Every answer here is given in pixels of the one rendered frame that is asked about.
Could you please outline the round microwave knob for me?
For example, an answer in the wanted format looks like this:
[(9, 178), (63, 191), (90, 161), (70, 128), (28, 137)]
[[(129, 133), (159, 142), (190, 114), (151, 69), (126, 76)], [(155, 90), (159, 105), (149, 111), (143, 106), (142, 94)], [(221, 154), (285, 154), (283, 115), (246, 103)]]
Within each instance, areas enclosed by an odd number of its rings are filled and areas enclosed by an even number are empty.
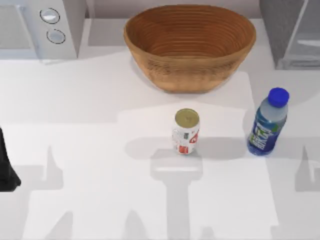
[(60, 21), (60, 14), (54, 8), (42, 9), (39, 12), (40, 18), (47, 24), (56, 24)]
[(58, 29), (50, 29), (46, 32), (47, 39), (56, 45), (63, 44), (66, 41), (66, 35)]

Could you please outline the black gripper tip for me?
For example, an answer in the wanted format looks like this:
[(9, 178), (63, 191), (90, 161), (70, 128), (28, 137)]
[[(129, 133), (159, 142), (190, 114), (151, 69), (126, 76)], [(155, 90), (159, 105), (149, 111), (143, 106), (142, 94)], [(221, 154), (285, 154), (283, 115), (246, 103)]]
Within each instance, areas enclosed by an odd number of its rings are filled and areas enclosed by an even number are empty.
[(21, 179), (10, 163), (3, 130), (0, 127), (0, 193), (13, 192), (21, 184)]

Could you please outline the pale microwave oven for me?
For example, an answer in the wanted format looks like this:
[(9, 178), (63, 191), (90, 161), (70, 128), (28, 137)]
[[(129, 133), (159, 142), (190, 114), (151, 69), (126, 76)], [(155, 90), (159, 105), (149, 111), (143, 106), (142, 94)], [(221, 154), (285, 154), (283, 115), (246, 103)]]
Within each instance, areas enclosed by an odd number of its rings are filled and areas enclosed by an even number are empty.
[[(58, 23), (48, 24), (40, 18), (40, 10), (47, 8), (59, 12)], [(0, 0), (0, 60), (77, 59), (86, 14), (86, 0)], [(52, 29), (65, 34), (64, 43), (47, 39)]]

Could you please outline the grey cabinet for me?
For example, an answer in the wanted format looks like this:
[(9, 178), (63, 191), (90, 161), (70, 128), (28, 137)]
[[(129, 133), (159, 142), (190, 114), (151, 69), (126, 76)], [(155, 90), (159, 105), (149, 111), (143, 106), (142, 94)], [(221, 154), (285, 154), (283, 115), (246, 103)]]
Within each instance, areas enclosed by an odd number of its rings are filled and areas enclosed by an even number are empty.
[(320, 0), (259, 0), (277, 70), (320, 70)]

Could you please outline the red and white can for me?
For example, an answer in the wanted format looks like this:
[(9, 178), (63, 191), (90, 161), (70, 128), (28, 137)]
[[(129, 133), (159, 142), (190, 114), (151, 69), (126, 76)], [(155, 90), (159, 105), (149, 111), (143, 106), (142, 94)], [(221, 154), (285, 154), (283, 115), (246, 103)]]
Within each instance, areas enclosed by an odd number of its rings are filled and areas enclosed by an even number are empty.
[(200, 116), (191, 108), (179, 109), (174, 116), (172, 144), (176, 152), (182, 155), (191, 154), (198, 142)]

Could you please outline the brown woven basket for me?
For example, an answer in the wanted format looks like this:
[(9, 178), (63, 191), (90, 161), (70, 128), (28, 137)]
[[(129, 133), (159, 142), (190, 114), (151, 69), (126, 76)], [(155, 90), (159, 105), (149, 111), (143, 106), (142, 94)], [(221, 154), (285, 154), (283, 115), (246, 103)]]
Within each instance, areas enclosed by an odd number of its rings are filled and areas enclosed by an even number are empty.
[(209, 92), (239, 68), (256, 42), (245, 16), (203, 4), (163, 5), (131, 17), (124, 41), (137, 66), (169, 93)]

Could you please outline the blue bottle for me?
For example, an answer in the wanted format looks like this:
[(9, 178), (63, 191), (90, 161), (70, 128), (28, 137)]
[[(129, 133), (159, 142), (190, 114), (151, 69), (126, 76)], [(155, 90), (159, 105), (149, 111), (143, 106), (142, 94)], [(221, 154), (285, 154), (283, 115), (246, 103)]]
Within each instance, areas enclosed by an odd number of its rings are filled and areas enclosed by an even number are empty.
[(287, 121), (290, 94), (281, 87), (272, 88), (260, 103), (247, 138), (248, 150), (256, 156), (270, 154)]

